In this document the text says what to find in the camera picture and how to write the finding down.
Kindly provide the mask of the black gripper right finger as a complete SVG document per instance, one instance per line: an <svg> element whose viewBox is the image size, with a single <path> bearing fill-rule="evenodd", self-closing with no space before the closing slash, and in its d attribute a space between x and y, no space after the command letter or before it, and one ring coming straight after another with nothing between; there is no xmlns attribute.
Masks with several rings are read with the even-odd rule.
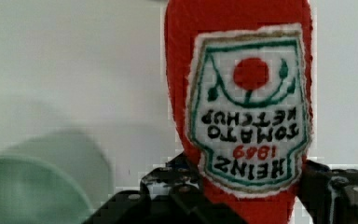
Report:
<svg viewBox="0 0 358 224"><path fill-rule="evenodd" d="M306 161L297 197L313 224L358 224L358 170Z"/></svg>

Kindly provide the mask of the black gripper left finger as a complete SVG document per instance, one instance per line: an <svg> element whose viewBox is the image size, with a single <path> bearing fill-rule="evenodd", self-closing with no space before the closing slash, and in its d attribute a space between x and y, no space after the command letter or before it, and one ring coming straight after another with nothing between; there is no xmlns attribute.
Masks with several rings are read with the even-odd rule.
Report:
<svg viewBox="0 0 358 224"><path fill-rule="evenodd" d="M200 173L180 154L142 177L138 190L116 193L82 224L248 224L203 192Z"/></svg>

